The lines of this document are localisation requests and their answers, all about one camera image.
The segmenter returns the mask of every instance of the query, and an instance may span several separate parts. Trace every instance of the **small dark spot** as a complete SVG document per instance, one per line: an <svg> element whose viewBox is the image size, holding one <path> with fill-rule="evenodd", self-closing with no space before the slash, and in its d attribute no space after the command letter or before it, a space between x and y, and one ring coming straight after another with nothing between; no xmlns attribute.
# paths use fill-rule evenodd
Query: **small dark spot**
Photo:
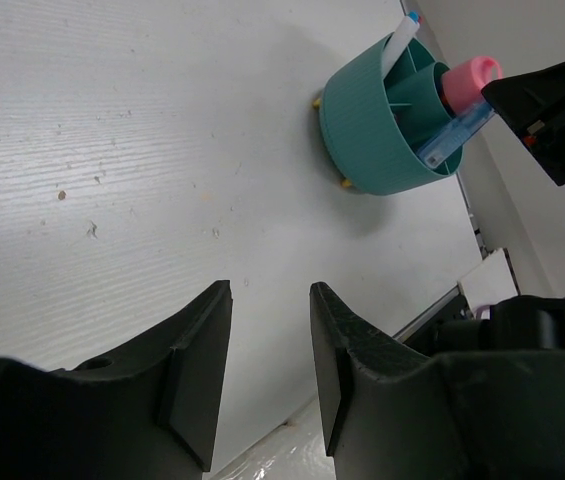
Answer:
<svg viewBox="0 0 565 480"><path fill-rule="evenodd" d="M98 226L93 223L93 221L89 220L89 222L91 222L91 226L89 227L89 229L86 231L86 236L87 237L91 237L91 238L98 238L98 236L96 235L96 231L98 229Z"/></svg>

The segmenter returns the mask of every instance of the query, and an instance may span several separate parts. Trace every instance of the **teal pen holder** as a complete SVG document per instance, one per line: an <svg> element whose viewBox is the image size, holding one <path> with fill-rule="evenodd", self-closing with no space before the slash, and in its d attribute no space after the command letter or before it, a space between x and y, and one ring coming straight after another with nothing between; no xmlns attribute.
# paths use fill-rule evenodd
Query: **teal pen holder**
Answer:
<svg viewBox="0 0 565 480"><path fill-rule="evenodd" d="M333 162L353 186L372 195L449 177L462 161L461 148L435 170L415 155L451 120L436 88L448 67L412 40L383 82L381 58L388 38L333 75L319 107L322 137Z"/></svg>

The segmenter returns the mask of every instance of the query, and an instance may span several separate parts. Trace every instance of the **white table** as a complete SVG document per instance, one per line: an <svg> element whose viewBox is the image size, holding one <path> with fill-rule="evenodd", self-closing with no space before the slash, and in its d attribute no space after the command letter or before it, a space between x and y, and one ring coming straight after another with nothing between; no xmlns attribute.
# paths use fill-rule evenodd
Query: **white table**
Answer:
<svg viewBox="0 0 565 480"><path fill-rule="evenodd" d="M451 288L480 261L456 179L344 191L309 108L400 16L0 0L0 355L72 368L230 279L217 470L314 393L312 282L389 333Z"/></svg>

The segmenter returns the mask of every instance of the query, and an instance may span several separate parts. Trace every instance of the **screw hole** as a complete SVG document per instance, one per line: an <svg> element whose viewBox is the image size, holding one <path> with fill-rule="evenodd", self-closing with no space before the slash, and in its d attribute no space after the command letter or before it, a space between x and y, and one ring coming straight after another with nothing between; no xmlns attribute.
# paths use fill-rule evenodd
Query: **screw hole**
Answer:
<svg viewBox="0 0 565 480"><path fill-rule="evenodd" d="M107 357L97 357L87 360L86 362L78 365L76 370L95 370L97 368L108 367L113 364L113 360Z"/></svg>

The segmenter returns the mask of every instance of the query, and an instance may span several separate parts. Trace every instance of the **white pen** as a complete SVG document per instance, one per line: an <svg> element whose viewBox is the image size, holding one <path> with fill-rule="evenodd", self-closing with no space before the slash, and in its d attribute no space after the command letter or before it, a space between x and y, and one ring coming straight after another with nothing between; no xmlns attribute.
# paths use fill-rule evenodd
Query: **white pen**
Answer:
<svg viewBox="0 0 565 480"><path fill-rule="evenodd" d="M402 19L382 52L382 79L389 74L395 62L398 61L400 55L404 53L413 37L415 37L419 28L420 17L417 13L410 12Z"/></svg>

